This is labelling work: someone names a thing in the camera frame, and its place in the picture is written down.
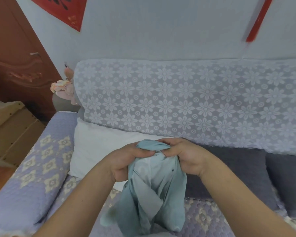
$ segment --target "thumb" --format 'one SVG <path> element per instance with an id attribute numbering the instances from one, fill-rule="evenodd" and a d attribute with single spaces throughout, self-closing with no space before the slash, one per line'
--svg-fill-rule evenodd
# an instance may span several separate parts
<path id="1" fill-rule="evenodd" d="M 143 150 L 140 148 L 134 148 L 134 151 L 133 151 L 133 155 L 138 158 L 150 157 L 150 156 L 153 156 L 154 154 L 155 154 L 155 151 Z"/>
<path id="2" fill-rule="evenodd" d="M 170 149 L 162 150 L 161 151 L 166 157 L 179 155 L 181 153 L 179 145 L 175 145 Z"/>

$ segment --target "white pillow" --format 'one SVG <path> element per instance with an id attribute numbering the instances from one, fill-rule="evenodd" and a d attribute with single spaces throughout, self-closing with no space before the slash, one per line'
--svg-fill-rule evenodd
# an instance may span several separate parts
<path id="1" fill-rule="evenodd" d="M 74 131 L 74 152 L 70 162 L 69 174 L 83 178 L 112 151 L 143 139 L 158 140 L 161 138 L 164 137 L 120 131 L 87 123 L 78 118 L 78 124 Z M 125 183 L 126 181 L 115 183 L 114 189 L 122 191 Z"/>

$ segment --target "dark gray cushion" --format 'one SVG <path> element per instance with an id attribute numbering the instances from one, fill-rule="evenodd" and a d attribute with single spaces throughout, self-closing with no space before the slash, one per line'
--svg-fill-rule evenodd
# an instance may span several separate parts
<path id="1" fill-rule="evenodd" d="M 296 218 L 296 156 L 268 153 L 266 166 L 288 216 Z"/>
<path id="2" fill-rule="evenodd" d="M 272 191 L 266 165 L 266 152 L 261 149 L 243 149 L 202 146 L 221 159 L 241 181 L 270 209 L 276 210 L 277 204 Z M 187 176 L 185 197 L 212 200 L 211 195 L 199 177 Z"/>

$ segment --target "red banner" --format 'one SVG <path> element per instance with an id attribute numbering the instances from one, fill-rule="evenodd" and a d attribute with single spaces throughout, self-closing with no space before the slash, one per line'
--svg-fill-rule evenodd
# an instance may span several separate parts
<path id="1" fill-rule="evenodd" d="M 87 0 L 32 0 L 49 14 L 80 31 Z"/>

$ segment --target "wooden door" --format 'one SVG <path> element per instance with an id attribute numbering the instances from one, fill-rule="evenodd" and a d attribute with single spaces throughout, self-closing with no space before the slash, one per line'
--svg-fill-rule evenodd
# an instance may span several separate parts
<path id="1" fill-rule="evenodd" d="M 16 0 L 0 0 L 0 100 L 22 101 L 48 120 L 55 113 L 49 88 L 59 79 Z"/>

